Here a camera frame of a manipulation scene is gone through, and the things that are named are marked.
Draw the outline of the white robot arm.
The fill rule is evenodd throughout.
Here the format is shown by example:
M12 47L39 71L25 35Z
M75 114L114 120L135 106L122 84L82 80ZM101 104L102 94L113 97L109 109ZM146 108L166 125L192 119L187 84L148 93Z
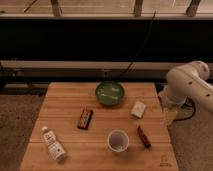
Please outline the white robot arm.
M209 76L209 66L202 61L192 61L168 71L167 85L158 93L168 126L174 122L177 110L187 98L213 112L213 86L206 82Z

